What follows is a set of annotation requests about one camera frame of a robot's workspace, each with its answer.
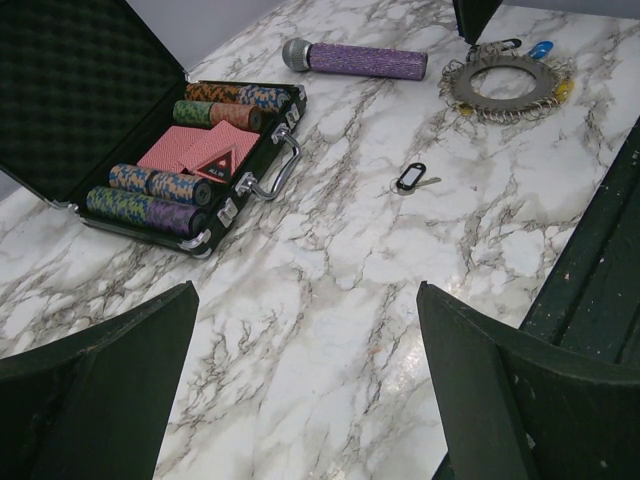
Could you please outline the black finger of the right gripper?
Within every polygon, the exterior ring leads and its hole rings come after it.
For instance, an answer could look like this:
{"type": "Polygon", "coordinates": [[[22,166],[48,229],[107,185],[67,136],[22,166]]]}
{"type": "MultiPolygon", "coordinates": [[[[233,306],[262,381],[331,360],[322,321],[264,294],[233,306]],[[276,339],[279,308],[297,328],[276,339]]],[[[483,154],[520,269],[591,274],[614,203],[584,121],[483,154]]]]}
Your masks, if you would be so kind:
{"type": "Polygon", "coordinates": [[[500,0],[453,0],[459,36],[475,45],[499,6],[500,0]]]}

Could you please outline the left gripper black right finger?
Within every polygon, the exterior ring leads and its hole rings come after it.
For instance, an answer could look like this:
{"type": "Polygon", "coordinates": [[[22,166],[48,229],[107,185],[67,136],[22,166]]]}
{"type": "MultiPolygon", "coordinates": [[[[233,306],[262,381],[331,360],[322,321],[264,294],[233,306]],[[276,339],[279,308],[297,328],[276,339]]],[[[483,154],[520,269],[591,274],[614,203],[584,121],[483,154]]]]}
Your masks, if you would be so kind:
{"type": "Polygon", "coordinates": [[[417,307],[454,478],[638,478],[638,370],[546,343],[427,282],[417,307]]]}

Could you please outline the key with black tag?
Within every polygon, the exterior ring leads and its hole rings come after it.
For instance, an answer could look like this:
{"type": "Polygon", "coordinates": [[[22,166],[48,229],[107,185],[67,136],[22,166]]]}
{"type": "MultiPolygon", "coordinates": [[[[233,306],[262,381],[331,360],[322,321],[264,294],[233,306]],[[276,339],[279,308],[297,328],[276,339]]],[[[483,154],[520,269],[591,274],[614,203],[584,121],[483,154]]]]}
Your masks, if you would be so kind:
{"type": "Polygon", "coordinates": [[[426,178],[426,173],[426,164],[422,162],[410,163],[398,177],[390,181],[389,191],[399,196],[408,196],[418,188],[434,185],[442,181],[437,176],[426,178]]]}

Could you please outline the silver disc keyring holder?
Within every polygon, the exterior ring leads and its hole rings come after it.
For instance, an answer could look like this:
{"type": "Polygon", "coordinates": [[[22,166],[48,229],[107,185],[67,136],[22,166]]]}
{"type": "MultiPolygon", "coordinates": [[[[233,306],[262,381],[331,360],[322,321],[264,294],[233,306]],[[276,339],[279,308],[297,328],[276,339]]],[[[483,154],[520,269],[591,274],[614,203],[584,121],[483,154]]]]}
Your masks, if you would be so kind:
{"type": "Polygon", "coordinates": [[[459,103],[468,103],[476,109],[471,116],[501,125],[554,113],[573,89],[575,62],[553,49],[534,60],[529,51],[520,51],[521,45],[519,39],[508,39],[472,46],[463,60],[443,67],[440,96],[456,112],[459,103]]]}

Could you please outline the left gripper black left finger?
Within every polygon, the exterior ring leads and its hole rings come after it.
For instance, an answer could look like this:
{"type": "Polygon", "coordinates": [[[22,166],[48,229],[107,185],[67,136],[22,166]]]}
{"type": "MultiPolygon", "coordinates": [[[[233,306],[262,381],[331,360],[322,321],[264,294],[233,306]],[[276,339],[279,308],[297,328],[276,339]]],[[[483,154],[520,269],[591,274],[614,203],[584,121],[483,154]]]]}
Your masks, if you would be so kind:
{"type": "Polygon", "coordinates": [[[182,283],[2,359],[2,478],[152,478],[198,305],[182,283]]]}

